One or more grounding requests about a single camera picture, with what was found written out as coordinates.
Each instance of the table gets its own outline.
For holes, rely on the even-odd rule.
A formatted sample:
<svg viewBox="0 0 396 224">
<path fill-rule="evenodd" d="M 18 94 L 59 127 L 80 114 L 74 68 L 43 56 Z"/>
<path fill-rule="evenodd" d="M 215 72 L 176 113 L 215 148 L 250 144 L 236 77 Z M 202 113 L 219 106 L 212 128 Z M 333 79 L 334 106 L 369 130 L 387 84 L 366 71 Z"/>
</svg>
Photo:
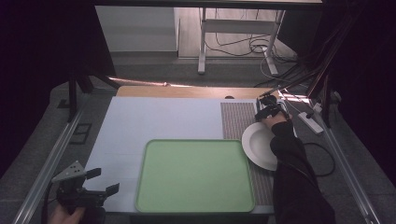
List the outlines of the table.
<svg viewBox="0 0 396 224">
<path fill-rule="evenodd" d="M 240 128 L 241 134 L 254 122 L 255 98 L 265 91 L 268 89 L 121 87 L 110 103 L 86 166 L 87 170 L 101 167 L 102 175 L 85 182 L 85 188 L 102 189 L 120 182 L 120 192 L 109 197 L 104 208 L 107 212 L 139 214 L 134 207 L 134 199 L 144 148 L 149 140 L 235 139 L 235 132 L 224 132 L 223 113 L 228 109 L 223 109 L 223 106 L 248 104 L 253 108 L 250 117 L 243 121 L 245 126 Z M 227 96 L 235 99 L 224 99 Z M 255 166 L 252 162 L 249 166 L 250 170 L 257 170 L 250 174 L 257 175 L 257 178 L 264 178 L 262 172 L 267 172 L 265 175 L 272 174 L 252 167 Z M 256 199 L 256 206 L 250 214 L 268 215 L 274 212 L 272 176 L 265 178 L 262 181 L 266 181 L 267 187 L 256 187 L 255 194 L 261 198 Z M 266 204 L 257 205 L 260 200 L 266 200 Z"/>
</svg>

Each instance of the power strip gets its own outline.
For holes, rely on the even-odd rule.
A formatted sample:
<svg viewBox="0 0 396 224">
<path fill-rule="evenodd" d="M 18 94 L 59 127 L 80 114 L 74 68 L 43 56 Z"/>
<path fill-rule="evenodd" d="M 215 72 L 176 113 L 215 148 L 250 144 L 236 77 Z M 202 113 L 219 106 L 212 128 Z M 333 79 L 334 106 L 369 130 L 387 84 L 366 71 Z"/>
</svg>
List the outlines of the power strip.
<svg viewBox="0 0 396 224">
<path fill-rule="evenodd" d="M 323 129 L 313 120 L 306 117 L 306 113 L 300 113 L 298 117 L 306 124 L 315 134 L 323 133 Z"/>
</svg>

